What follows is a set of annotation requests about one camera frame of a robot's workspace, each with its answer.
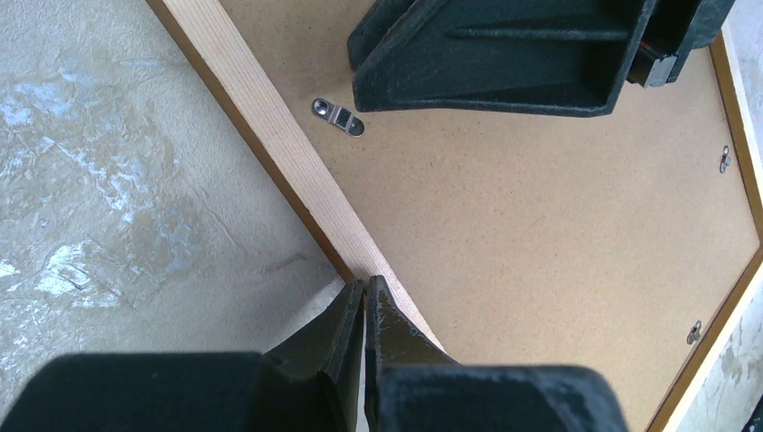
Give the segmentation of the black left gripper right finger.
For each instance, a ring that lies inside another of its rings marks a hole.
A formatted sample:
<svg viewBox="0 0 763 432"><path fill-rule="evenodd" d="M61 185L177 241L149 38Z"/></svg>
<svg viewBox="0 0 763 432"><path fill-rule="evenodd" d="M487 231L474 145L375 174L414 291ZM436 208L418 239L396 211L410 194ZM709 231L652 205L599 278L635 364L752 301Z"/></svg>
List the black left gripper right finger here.
<svg viewBox="0 0 763 432"><path fill-rule="evenodd" d="M372 431L625 431L615 393L596 371L564 364L464 365L370 278L365 416Z"/></svg>

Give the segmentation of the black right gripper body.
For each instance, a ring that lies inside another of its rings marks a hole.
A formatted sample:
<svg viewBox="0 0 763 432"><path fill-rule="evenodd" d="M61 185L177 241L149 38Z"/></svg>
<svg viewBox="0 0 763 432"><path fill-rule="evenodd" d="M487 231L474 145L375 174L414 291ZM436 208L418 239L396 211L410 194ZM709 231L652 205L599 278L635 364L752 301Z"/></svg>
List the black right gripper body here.
<svg viewBox="0 0 763 432"><path fill-rule="evenodd" d="M676 82L692 50L711 44L734 0L664 0L642 36L627 81L644 88Z"/></svg>

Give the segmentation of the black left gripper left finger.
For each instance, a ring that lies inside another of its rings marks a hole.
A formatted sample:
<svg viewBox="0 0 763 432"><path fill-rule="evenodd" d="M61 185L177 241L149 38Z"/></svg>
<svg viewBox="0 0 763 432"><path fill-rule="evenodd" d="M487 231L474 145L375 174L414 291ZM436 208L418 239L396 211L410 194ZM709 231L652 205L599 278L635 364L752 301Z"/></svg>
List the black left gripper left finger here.
<svg viewBox="0 0 763 432"><path fill-rule="evenodd" d="M4 431L351 431L364 286L351 282L266 353L63 355L26 384Z"/></svg>

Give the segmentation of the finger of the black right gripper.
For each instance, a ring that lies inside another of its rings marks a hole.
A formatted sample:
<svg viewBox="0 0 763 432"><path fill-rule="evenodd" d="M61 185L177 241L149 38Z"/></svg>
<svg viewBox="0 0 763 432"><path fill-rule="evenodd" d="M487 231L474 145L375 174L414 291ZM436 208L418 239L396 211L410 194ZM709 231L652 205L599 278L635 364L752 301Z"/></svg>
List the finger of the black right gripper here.
<svg viewBox="0 0 763 432"><path fill-rule="evenodd" d="M414 0L376 0L347 39L350 68L356 71Z"/></svg>
<svg viewBox="0 0 763 432"><path fill-rule="evenodd" d="M354 71L357 110L611 113L652 1L414 1Z"/></svg>

